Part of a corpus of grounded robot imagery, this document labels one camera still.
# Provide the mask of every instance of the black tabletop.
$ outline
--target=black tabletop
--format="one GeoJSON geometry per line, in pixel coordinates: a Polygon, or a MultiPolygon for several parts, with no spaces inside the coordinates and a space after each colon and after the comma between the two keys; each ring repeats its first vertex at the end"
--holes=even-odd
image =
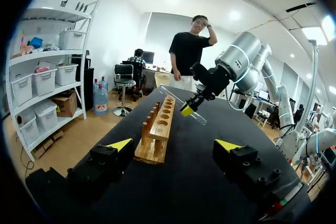
{"type": "MultiPolygon", "coordinates": [[[[193,95],[167,88],[182,100],[193,95]]],[[[137,146],[142,122],[155,102],[162,102],[164,97],[154,90],[99,143],[133,138],[137,146]]],[[[229,183],[213,161],[215,138],[250,145],[259,150],[263,161],[276,162],[283,174],[297,176],[259,127],[243,112],[231,109],[227,101],[205,101],[198,113],[207,119],[205,126],[183,117],[175,107],[164,164],[133,160],[121,180],[111,184],[91,209],[127,223],[249,223],[256,206],[237,185],[229,183]]]]}

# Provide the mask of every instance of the ceiling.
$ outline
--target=ceiling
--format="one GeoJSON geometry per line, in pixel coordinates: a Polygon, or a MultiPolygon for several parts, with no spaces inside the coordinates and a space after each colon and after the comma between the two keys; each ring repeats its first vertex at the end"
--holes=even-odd
{"type": "MultiPolygon", "coordinates": [[[[249,30],[270,19],[283,19],[294,12],[287,9],[315,0],[129,0],[143,12],[162,12],[184,16],[207,12],[213,24],[233,33],[249,30]],[[228,22],[229,12],[237,10],[241,14],[239,22],[228,22]]],[[[287,63],[309,86],[311,80],[311,46],[300,27],[320,26],[326,12],[320,6],[301,9],[293,18],[267,23],[251,30],[260,40],[271,45],[273,55],[287,63]]],[[[336,95],[329,92],[329,86],[336,87],[333,71],[336,68],[335,43],[320,46],[319,76],[317,87],[321,90],[316,96],[322,101],[336,103],[336,95]]]]}

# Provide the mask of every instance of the white storage box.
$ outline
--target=white storage box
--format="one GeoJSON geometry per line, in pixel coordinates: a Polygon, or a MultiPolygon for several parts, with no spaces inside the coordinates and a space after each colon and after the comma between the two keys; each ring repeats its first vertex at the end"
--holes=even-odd
{"type": "Polygon", "coordinates": [[[56,83],[63,86],[76,81],[76,69],[78,64],[67,64],[66,66],[57,66],[56,83]]]}
{"type": "Polygon", "coordinates": [[[33,73],[34,87],[38,96],[53,92],[55,90],[55,72],[57,69],[33,73]]]}
{"type": "Polygon", "coordinates": [[[83,49],[83,42],[86,33],[82,31],[68,30],[61,31],[59,34],[58,47],[60,49],[83,49]]]}
{"type": "Polygon", "coordinates": [[[16,101],[16,105],[20,106],[26,101],[30,100],[33,97],[32,93],[32,85],[31,85],[31,76],[33,74],[28,75],[18,75],[15,80],[11,82],[12,90],[14,94],[14,98],[16,101]]]}
{"type": "Polygon", "coordinates": [[[22,121],[20,131],[22,132],[26,144],[29,145],[40,136],[36,124],[36,115],[31,108],[27,108],[17,116],[17,119],[19,117],[21,117],[22,121]]]}
{"type": "Polygon", "coordinates": [[[58,123],[56,108],[57,105],[50,100],[43,100],[34,106],[37,122],[45,131],[55,127],[58,123]]]}

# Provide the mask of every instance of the white shelving unit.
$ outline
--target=white shelving unit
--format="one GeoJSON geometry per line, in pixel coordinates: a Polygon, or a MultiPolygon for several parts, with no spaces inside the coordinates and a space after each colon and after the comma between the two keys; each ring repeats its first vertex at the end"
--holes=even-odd
{"type": "Polygon", "coordinates": [[[34,20],[36,22],[43,21],[45,22],[46,20],[48,22],[57,22],[57,23],[68,23],[71,24],[71,29],[75,29],[76,24],[78,22],[81,22],[81,26],[79,29],[75,30],[80,30],[83,31],[83,28],[87,24],[86,28],[86,36],[84,40],[84,45],[82,50],[55,50],[55,51],[44,51],[44,52],[37,52],[34,54],[28,54],[24,56],[20,56],[14,59],[10,59],[11,55],[14,54],[14,43],[13,41],[11,42],[10,47],[7,50],[7,61],[6,61],[6,92],[7,92],[7,98],[8,98],[8,106],[9,110],[12,116],[12,120],[17,132],[18,137],[20,138],[20,141],[22,143],[22,146],[24,147],[25,151],[27,152],[29,158],[32,161],[35,161],[34,157],[31,154],[31,151],[38,146],[43,140],[45,140],[48,136],[53,134],[55,131],[57,131],[59,128],[70,122],[71,120],[75,119],[79,115],[83,115],[84,119],[86,119],[86,111],[85,111],[85,99],[84,99],[84,65],[85,65],[85,55],[86,55],[86,46],[88,42],[88,37],[91,29],[91,25],[94,19],[94,15],[96,13],[96,10],[99,5],[99,1],[97,0],[93,3],[90,3],[89,6],[93,6],[93,10],[91,11],[90,14],[87,13],[82,13],[77,10],[71,10],[66,7],[45,7],[45,6],[32,6],[28,8],[25,13],[22,16],[22,21],[23,22],[29,22],[30,20],[34,20]],[[71,58],[71,55],[81,55],[81,68],[80,68],[80,81],[76,81],[74,83],[65,85],[65,86],[60,86],[55,83],[55,90],[53,92],[50,92],[48,94],[44,94],[42,96],[38,96],[37,94],[34,94],[33,91],[33,98],[25,102],[24,104],[21,104],[20,106],[16,105],[15,99],[13,97],[12,93],[12,87],[10,84],[10,73],[11,69],[16,66],[22,66],[24,64],[29,63],[31,60],[39,60],[43,59],[46,57],[56,57],[56,56],[67,56],[68,60],[71,58]],[[23,110],[27,109],[30,106],[33,106],[34,104],[47,99],[49,97],[52,97],[55,94],[61,93],[63,91],[66,91],[68,89],[74,88],[76,91],[76,95],[81,103],[82,109],[77,108],[75,114],[71,118],[66,118],[66,117],[57,117],[58,119],[58,124],[53,127],[52,129],[48,131],[44,131],[42,127],[38,125],[38,129],[40,132],[40,136],[35,139],[32,143],[29,145],[26,144],[24,137],[19,130],[19,125],[17,124],[16,121],[16,116],[21,113],[23,110]]]}

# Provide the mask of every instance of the wooden test tube rack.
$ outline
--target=wooden test tube rack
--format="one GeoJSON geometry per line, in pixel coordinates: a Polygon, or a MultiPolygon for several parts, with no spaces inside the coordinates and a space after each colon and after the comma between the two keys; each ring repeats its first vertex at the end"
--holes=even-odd
{"type": "Polygon", "coordinates": [[[142,123],[140,142],[135,149],[135,160],[148,164],[163,164],[173,119],[175,98],[167,95],[160,107],[157,102],[142,123]]]}

